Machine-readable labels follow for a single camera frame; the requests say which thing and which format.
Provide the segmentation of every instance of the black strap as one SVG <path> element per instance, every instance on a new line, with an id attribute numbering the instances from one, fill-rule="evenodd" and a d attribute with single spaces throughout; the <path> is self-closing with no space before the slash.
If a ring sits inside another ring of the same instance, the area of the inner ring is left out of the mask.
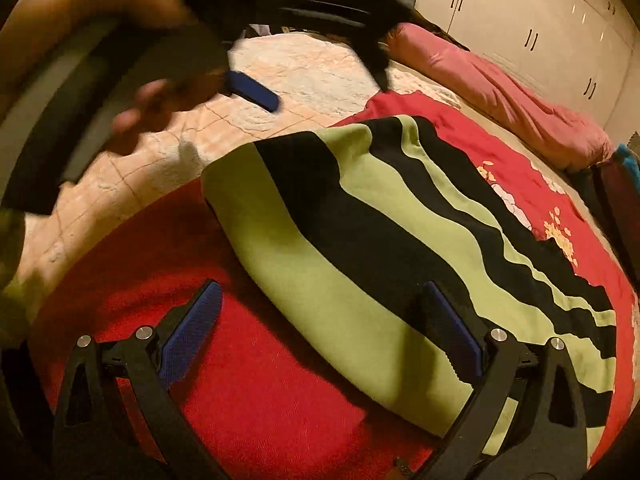
<path id="1" fill-rule="evenodd" d="M 42 462 L 50 463 L 53 415 L 33 369 L 27 343 L 19 350 L 2 352 L 2 373 L 28 446 Z"/>

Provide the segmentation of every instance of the metal screw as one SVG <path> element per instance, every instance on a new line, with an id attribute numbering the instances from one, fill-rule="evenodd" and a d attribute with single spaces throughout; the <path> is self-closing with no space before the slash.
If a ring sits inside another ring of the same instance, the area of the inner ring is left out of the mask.
<path id="1" fill-rule="evenodd" d="M 491 330 L 491 337 L 500 343 L 507 341 L 507 333 L 501 328 L 494 328 Z"/>
<path id="2" fill-rule="evenodd" d="M 78 338 L 78 346 L 80 348 L 86 348 L 87 346 L 89 346 L 90 342 L 91 342 L 91 336 L 90 335 L 83 335 L 83 336 Z"/>
<path id="3" fill-rule="evenodd" d="M 562 341 L 562 339 L 560 339 L 559 337 L 552 337 L 551 346 L 556 350 L 564 350 L 564 341 Z"/>
<path id="4" fill-rule="evenodd" d="M 141 326 L 136 330 L 136 337 L 142 341 L 149 339 L 154 333 L 154 329 L 150 326 Z"/>

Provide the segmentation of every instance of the green stripe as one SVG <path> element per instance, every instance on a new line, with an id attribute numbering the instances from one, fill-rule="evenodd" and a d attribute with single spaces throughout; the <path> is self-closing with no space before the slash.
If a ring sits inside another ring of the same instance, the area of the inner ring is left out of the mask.
<path id="1" fill-rule="evenodd" d="M 478 221 L 500 231 L 502 240 L 504 241 L 504 257 L 507 261 L 529 267 L 534 278 L 539 282 L 546 283 L 551 288 L 556 305 L 561 307 L 563 310 L 569 311 L 572 308 L 582 308 L 584 310 L 588 310 L 593 316 L 596 326 L 616 325 L 615 310 L 604 310 L 602 312 L 598 312 L 594 310 L 584 298 L 565 295 L 553 283 L 551 283 L 546 274 L 540 272 L 533 266 L 533 263 L 525 254 L 519 253 L 513 247 L 511 241 L 501 231 L 500 224 L 495 219 L 494 215 L 482 204 L 475 202 L 462 194 L 458 188 L 452 184 L 446 173 L 431 160 L 429 155 L 427 155 L 420 143 L 418 126 L 415 121 L 409 116 L 398 116 L 398 119 L 402 123 L 402 151 L 404 154 L 411 158 L 416 158 L 424 164 L 425 169 L 430 174 L 433 183 L 436 185 L 441 195 L 445 197 L 454 208 L 468 213 Z"/>
<path id="2" fill-rule="evenodd" d="M 407 119 L 415 128 L 417 140 L 417 126 Z M 337 159 L 340 184 L 345 192 L 377 209 L 438 253 L 465 282 L 480 316 L 501 325 L 523 342 L 543 345 L 557 335 L 551 321 L 538 308 L 519 302 L 492 282 L 471 232 L 426 208 L 394 168 L 369 153 L 372 137 L 368 127 L 358 124 L 321 130 L 316 134 Z M 598 349 L 588 338 L 562 334 L 562 339 L 574 362 L 578 380 L 598 393 L 611 390 L 615 358 L 601 359 Z"/>
<path id="3" fill-rule="evenodd" d="M 254 145 L 211 164 L 202 181 L 244 268 L 322 357 L 382 406 L 444 436 L 471 387 L 300 234 Z M 484 452 L 497 453 L 515 407 L 508 399 Z"/>

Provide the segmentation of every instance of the blue grip pad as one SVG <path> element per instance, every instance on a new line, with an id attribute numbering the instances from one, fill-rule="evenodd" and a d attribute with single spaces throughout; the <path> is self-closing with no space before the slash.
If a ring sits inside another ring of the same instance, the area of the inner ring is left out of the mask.
<path id="1" fill-rule="evenodd" d="M 435 283 L 425 283 L 423 293 L 429 339 L 447 355 L 461 381 L 475 384 L 483 375 L 482 349 Z"/>
<path id="2" fill-rule="evenodd" d="M 280 108 L 280 98 L 277 94 L 243 72 L 229 70 L 226 73 L 226 86 L 232 94 L 246 99 L 268 112 L 274 113 Z"/>
<path id="3" fill-rule="evenodd" d="M 158 376 L 168 390 L 183 379 L 222 308 L 222 289 L 211 282 L 162 347 L 162 365 Z"/>

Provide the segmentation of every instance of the red bedspread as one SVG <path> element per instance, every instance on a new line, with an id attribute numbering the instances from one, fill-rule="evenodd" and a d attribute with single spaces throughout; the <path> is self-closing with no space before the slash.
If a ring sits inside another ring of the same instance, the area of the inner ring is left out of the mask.
<path id="1" fill-rule="evenodd" d="M 386 94 L 351 121 L 398 113 L 433 121 L 442 138 L 513 195 L 514 207 L 540 237 L 546 237 L 545 222 L 553 221 L 572 243 L 576 271 L 606 287 L 618 314 L 618 366 L 601 453 L 631 402 L 633 295 L 624 276 L 567 196 L 553 192 L 525 157 L 453 108 L 419 93 Z M 222 314 L 172 396 L 234 478 L 381 479 L 396 456 L 414 467 L 424 461 L 434 439 L 372 402 L 306 343 L 240 266 L 198 182 L 116 229 L 75 265 L 41 309 L 30 349 L 51 405 L 79 335 L 113 340 L 156 324 L 205 278 L 223 287 Z M 145 449 L 155 452 L 139 415 L 131 413 Z"/>

